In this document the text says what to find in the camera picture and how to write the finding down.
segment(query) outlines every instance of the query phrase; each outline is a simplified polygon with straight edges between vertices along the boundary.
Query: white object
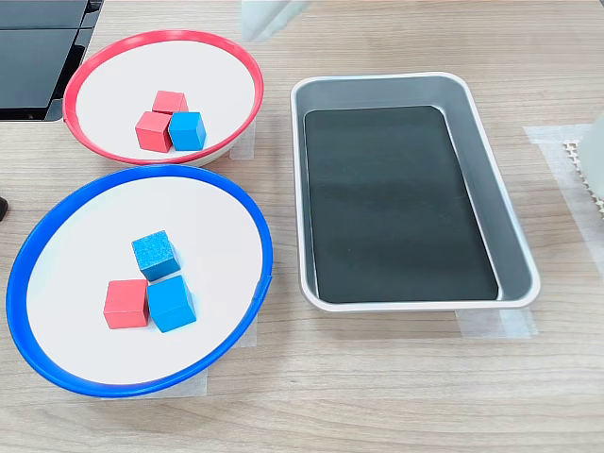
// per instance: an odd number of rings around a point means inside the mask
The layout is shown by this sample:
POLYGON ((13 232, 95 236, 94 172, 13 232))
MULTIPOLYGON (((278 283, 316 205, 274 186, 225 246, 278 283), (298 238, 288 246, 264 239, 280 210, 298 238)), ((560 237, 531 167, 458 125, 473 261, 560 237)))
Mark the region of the white object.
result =
POLYGON ((590 189, 600 198, 604 198, 604 113, 580 141, 577 152, 581 171, 590 189))

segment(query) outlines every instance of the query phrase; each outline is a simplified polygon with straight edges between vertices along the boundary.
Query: blue cube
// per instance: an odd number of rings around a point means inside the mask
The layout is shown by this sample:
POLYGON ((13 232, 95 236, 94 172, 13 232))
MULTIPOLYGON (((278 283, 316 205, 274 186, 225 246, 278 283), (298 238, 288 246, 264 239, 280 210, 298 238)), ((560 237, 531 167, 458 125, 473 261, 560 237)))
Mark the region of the blue cube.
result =
POLYGON ((149 314, 162 332, 195 321, 191 293, 182 276, 168 278, 147 289, 149 314))
POLYGON ((170 137, 176 151, 201 151, 206 128, 198 111, 176 111, 170 122, 170 137))
POLYGON ((132 243, 139 269, 153 281, 179 271, 174 249, 165 231, 158 231, 132 243))

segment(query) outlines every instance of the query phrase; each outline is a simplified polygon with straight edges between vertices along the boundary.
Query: tray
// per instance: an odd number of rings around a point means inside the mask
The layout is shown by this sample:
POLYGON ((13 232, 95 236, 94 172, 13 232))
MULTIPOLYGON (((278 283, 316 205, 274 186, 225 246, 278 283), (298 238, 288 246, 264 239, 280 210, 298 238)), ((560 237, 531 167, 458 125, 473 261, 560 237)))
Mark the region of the tray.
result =
POLYGON ((292 91, 302 293, 327 311, 518 308, 540 279, 472 96, 445 73, 292 91))

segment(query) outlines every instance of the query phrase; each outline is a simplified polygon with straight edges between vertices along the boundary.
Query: wooden block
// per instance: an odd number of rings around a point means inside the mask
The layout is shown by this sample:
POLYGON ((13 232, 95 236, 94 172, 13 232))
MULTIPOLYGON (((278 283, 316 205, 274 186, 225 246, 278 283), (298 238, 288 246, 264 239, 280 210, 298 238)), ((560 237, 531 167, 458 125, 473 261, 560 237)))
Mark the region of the wooden block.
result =
POLYGON ((167 113, 189 111, 184 92, 158 92, 153 103, 153 111, 167 113))
POLYGON ((172 115, 170 137, 176 151, 200 151, 206 141, 206 128, 198 111, 178 111, 172 115))
POLYGON ((139 269, 153 281, 180 270, 176 254, 165 231, 158 231, 132 243, 139 269))
POLYGON ((151 285, 148 292, 151 317, 162 332, 196 320, 191 293, 182 276, 151 285))
POLYGON ((147 280, 109 282, 103 314, 109 328, 145 327, 149 322, 147 280))
POLYGON ((136 136, 139 139, 139 146, 148 151, 158 151, 167 153, 170 151, 172 141, 168 132, 170 125, 170 115, 146 111, 136 124, 136 136))

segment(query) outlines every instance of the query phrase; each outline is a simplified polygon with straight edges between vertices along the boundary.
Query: wooden table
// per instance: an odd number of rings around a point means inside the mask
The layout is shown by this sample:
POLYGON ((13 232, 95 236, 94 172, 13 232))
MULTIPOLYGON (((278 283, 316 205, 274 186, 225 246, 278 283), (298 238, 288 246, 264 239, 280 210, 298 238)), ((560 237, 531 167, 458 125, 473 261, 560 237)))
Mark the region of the wooden table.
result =
MULTIPOLYGON (((108 1, 90 52, 198 28, 241 40, 237 2, 108 1)), ((604 8, 584 1, 313 2, 246 44, 266 81, 256 157, 209 165, 260 204, 275 280, 258 345, 212 365, 208 395, 107 401, 46 382, 0 309, 0 450, 601 452, 604 291, 556 181, 523 126, 604 110, 604 8), (470 85, 543 278, 530 340, 463 338, 455 313, 330 315, 297 284, 289 92, 307 76, 442 70, 470 85)), ((122 166, 63 122, 0 125, 0 294, 29 231, 60 199, 122 166)))

